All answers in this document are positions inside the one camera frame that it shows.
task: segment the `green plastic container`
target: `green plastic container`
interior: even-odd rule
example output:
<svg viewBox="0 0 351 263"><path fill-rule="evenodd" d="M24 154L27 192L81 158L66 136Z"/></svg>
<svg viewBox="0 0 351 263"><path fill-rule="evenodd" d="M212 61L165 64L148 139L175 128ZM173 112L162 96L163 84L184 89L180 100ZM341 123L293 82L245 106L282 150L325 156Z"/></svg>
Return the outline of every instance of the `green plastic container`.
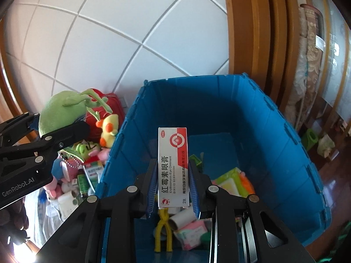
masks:
<svg viewBox="0 0 351 263"><path fill-rule="evenodd" d="M312 129L308 129L301 139L301 143L309 151L318 142L318 136Z"/></svg>

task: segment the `eye ointment box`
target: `eye ointment box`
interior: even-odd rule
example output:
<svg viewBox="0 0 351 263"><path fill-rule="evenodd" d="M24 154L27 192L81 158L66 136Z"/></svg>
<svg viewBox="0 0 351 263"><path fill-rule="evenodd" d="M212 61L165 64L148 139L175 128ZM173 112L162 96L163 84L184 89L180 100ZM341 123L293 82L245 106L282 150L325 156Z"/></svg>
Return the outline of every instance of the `eye ointment box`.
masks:
<svg viewBox="0 0 351 263"><path fill-rule="evenodd" d="M158 129L158 207L189 207L186 128Z"/></svg>

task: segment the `red brand logo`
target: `red brand logo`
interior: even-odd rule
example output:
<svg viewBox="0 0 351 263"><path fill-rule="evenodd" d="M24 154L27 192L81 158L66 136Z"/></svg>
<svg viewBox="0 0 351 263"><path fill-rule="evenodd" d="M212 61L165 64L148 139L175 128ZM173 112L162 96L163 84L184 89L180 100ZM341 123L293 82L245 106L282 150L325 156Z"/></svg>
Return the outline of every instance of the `red brand logo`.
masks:
<svg viewBox="0 0 351 263"><path fill-rule="evenodd" d="M180 133L174 133L171 135L170 143L173 147L182 147L185 143L185 138Z"/></svg>

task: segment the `white tiled wall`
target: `white tiled wall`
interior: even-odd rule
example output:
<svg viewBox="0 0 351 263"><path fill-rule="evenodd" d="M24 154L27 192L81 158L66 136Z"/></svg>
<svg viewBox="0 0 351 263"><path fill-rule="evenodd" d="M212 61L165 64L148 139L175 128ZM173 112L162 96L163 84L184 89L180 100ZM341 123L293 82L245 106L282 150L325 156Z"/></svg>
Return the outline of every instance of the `white tiled wall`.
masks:
<svg viewBox="0 0 351 263"><path fill-rule="evenodd" d="M15 0L5 35L33 112L63 90L129 107L145 79L228 73L225 0Z"/></svg>

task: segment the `cardboard tube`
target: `cardboard tube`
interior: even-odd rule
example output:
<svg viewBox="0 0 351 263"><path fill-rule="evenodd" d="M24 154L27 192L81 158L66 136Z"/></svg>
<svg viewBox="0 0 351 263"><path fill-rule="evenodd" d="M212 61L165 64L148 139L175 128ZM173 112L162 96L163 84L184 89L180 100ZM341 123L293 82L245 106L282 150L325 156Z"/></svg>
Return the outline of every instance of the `cardboard tube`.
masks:
<svg viewBox="0 0 351 263"><path fill-rule="evenodd" d="M168 223L172 230L176 231L178 229L187 226L192 221L196 220L195 213L193 211L193 206L190 205L188 209L184 209L181 212L175 214L173 217L170 217Z"/></svg>

